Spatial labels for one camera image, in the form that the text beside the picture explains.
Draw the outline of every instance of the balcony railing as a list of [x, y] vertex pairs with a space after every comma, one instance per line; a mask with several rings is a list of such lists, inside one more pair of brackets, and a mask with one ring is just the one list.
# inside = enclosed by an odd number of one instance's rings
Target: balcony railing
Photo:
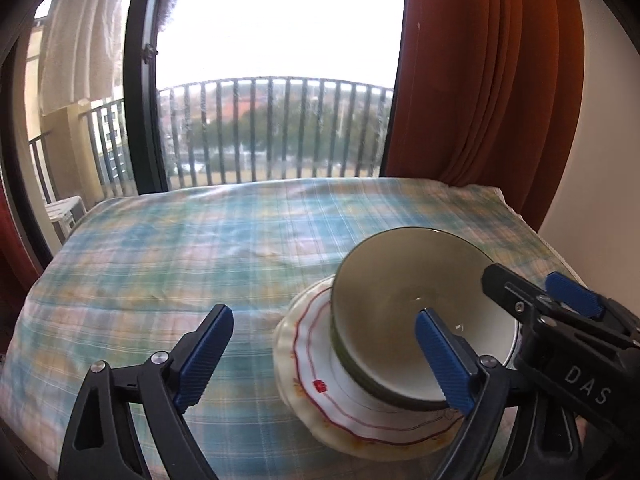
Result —
[[38, 175], [40, 183], [40, 192], [47, 204], [55, 202], [58, 192], [53, 178], [50, 177], [49, 151], [47, 150], [47, 136], [49, 132], [44, 132], [39, 136], [29, 140], [29, 148], [31, 150], [31, 161]]
[[[170, 189], [306, 176], [375, 176], [393, 90], [301, 77], [233, 78], [158, 92]], [[122, 100], [85, 114], [105, 197], [134, 193]]]

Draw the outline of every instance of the blue gripper pad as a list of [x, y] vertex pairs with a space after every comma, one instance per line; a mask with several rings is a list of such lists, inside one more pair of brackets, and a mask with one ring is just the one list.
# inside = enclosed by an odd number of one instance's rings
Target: blue gripper pad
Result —
[[464, 352], [462, 347], [450, 332], [447, 340], [443, 330], [449, 332], [432, 308], [421, 311], [415, 320], [415, 338], [449, 406], [467, 416], [476, 404], [471, 396], [473, 370], [460, 358]]
[[564, 274], [549, 274], [545, 280], [545, 288], [555, 300], [569, 305], [582, 316], [598, 318], [603, 313], [603, 308], [598, 303], [598, 295]]
[[174, 406], [180, 414], [200, 401], [234, 330], [234, 316], [225, 306], [206, 329], [180, 369]]

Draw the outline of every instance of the glass pane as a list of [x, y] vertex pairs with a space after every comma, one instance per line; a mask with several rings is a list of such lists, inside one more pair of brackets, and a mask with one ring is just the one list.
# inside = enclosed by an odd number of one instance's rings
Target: glass pane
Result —
[[44, 0], [21, 40], [20, 167], [54, 252], [95, 204], [137, 193], [122, 98], [129, 1]]
[[377, 176], [404, 0], [161, 0], [171, 189]]

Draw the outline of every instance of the sky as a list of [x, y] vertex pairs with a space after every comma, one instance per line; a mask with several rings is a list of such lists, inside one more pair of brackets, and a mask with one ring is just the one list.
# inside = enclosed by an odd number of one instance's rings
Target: sky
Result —
[[158, 34], [158, 88], [247, 76], [392, 88], [404, 0], [178, 0]]
[[51, 0], [43, 0], [42, 3], [36, 9], [34, 18], [44, 18], [49, 13], [49, 7], [51, 6]]

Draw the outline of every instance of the red decorative line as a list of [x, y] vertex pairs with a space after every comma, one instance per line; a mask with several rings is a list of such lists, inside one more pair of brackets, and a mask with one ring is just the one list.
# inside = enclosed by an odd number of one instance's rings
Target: red decorative line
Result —
[[[300, 318], [298, 319], [298, 322], [296, 323], [296, 333], [295, 336], [293, 338], [293, 358], [294, 361], [296, 362], [296, 375], [298, 376], [298, 380], [300, 380], [300, 362], [298, 361], [298, 354], [296, 352], [296, 343], [298, 342], [298, 335], [300, 332], [300, 322], [302, 322], [302, 320], [304, 319], [304, 317], [306, 316], [306, 314], [308, 314], [309, 309], [311, 308], [311, 304], [324, 292], [328, 291], [331, 287], [328, 286], [327, 288], [324, 288], [323, 290], [321, 290], [320, 292], [318, 292], [312, 299], [311, 301], [309, 301], [308, 305], [306, 306], [305, 311], [303, 312], [302, 316], [300, 316]], [[320, 309], [319, 311], [321, 311], [322, 309], [324, 309], [330, 302], [327, 301]], [[313, 327], [313, 325], [316, 323], [316, 320], [318, 320], [318, 317], [316, 317], [312, 323], [312, 326], [309, 329], [309, 332], [311, 332], [311, 329]], [[311, 364], [311, 370], [313, 375], [316, 374], [315, 370], [314, 370], [314, 366], [313, 366], [313, 362], [311, 361], [311, 359], [309, 359], [309, 362]], [[443, 433], [447, 433], [447, 431], [449, 431], [456, 423], [457, 421], [459, 421], [461, 418], [463, 418], [462, 415], [460, 415], [457, 418], [454, 418], [451, 421], [451, 424], [449, 424], [446, 428], [444, 428], [441, 431], [438, 431], [430, 436], [424, 437], [424, 438], [420, 438], [418, 440], [414, 440], [412, 442], [403, 442], [402, 444], [399, 444], [397, 442], [389, 442], [387, 440], [381, 440], [378, 438], [370, 438], [370, 437], [366, 437], [366, 436], [361, 436], [359, 434], [354, 433], [353, 431], [351, 431], [349, 428], [345, 428], [344, 426], [341, 426], [340, 424], [336, 424], [333, 420], [331, 420], [331, 418], [329, 418], [329, 416], [326, 414], [325, 410], [318, 404], [318, 402], [316, 402], [316, 400], [309, 394], [309, 392], [306, 390], [305, 385], [303, 384], [302, 381], [300, 381], [300, 387], [302, 387], [302, 391], [304, 391], [306, 397], [309, 399], [309, 401], [318, 409], [318, 411], [320, 411], [320, 413], [322, 413], [322, 415], [324, 416], [325, 420], [327, 420], [329, 422], [329, 424], [331, 424], [332, 426], [335, 426], [336, 428], [339, 428], [343, 431], [346, 431], [347, 433], [353, 435], [355, 438], [359, 439], [359, 440], [364, 440], [366, 442], [377, 442], [379, 444], [388, 444], [389, 446], [412, 446], [413, 444], [419, 444], [420, 442], [424, 442], [425, 440], [430, 440], [436, 436], [439, 436]], [[354, 419], [353, 417], [350, 417], [349, 415], [347, 415], [346, 413], [344, 413], [340, 407], [335, 403], [335, 401], [331, 398], [331, 396], [327, 395], [328, 399], [331, 400], [331, 402], [334, 404], [334, 406], [336, 406], [336, 408], [338, 408], [341, 413], [349, 418], [351, 418], [352, 420], [355, 420], [356, 422], [359, 422], [361, 424], [364, 425], [364, 423], [362, 423], [360, 420]], [[377, 428], [376, 426], [372, 426], [372, 428], [376, 428], [376, 429], [387, 429], [387, 428]]]
[[[315, 377], [317, 374], [316, 374], [316, 368], [315, 368], [315, 366], [314, 366], [313, 359], [312, 359], [312, 357], [311, 357], [311, 336], [312, 336], [312, 334], [313, 334], [313, 332], [314, 332], [314, 329], [315, 329], [315, 327], [316, 327], [316, 324], [318, 323], [318, 321], [319, 321], [319, 319], [320, 319], [320, 316], [322, 315], [322, 311], [323, 311], [324, 309], [326, 309], [326, 308], [327, 308], [327, 306], [328, 306], [329, 304], [330, 304], [330, 302], [329, 302], [329, 301], [327, 301], [325, 304], [323, 304], [323, 305], [318, 309], [318, 312], [316, 313], [316, 317], [315, 317], [315, 318], [314, 318], [314, 320], [312, 321], [311, 326], [309, 327], [309, 330], [308, 330], [308, 338], [307, 338], [307, 341], [306, 341], [306, 357], [307, 357], [307, 359], [308, 359], [308, 361], [309, 361], [309, 365], [310, 365], [310, 367], [311, 367], [311, 373], [312, 373], [312, 376], [313, 376], [313, 377]], [[308, 311], [307, 311], [307, 312], [305, 312], [305, 313], [303, 314], [303, 316], [300, 318], [300, 321], [302, 321], [302, 319], [306, 316], [306, 314], [308, 314]], [[359, 418], [357, 418], [357, 417], [355, 417], [355, 416], [353, 416], [353, 415], [350, 415], [349, 413], [345, 412], [345, 411], [343, 410], [343, 408], [338, 404], [338, 402], [337, 402], [337, 401], [336, 401], [336, 400], [335, 400], [331, 395], [326, 394], [326, 396], [325, 396], [325, 397], [326, 397], [327, 399], [329, 399], [329, 401], [332, 403], [332, 405], [334, 405], [334, 406], [335, 406], [335, 408], [336, 408], [336, 409], [337, 409], [341, 414], [343, 414], [345, 417], [347, 417], [348, 419], [351, 419], [351, 420], [353, 420], [354, 422], [357, 422], [357, 423], [361, 424], [362, 426], [365, 426], [366, 428], [373, 428], [373, 429], [375, 429], [375, 430], [401, 431], [401, 432], [402, 432], [402, 431], [415, 431], [415, 430], [418, 430], [418, 428], [421, 428], [421, 427], [423, 427], [423, 426], [426, 426], [426, 425], [428, 425], [428, 424], [432, 424], [432, 423], [434, 423], [434, 422], [437, 422], [437, 421], [439, 421], [439, 420], [442, 420], [442, 419], [443, 419], [443, 416], [440, 416], [440, 417], [438, 417], [438, 418], [435, 418], [434, 420], [426, 420], [425, 422], [422, 422], [422, 423], [420, 423], [420, 424], [418, 424], [418, 425], [416, 425], [416, 426], [412, 426], [411, 428], [390, 428], [390, 427], [388, 427], [388, 426], [376, 426], [376, 425], [374, 425], [374, 424], [369, 424], [368, 422], [364, 422], [363, 420], [360, 420]], [[340, 427], [340, 428], [344, 428], [344, 427], [343, 427], [343, 426], [341, 426], [340, 424], [336, 424], [336, 425], [337, 425], [338, 427]]]

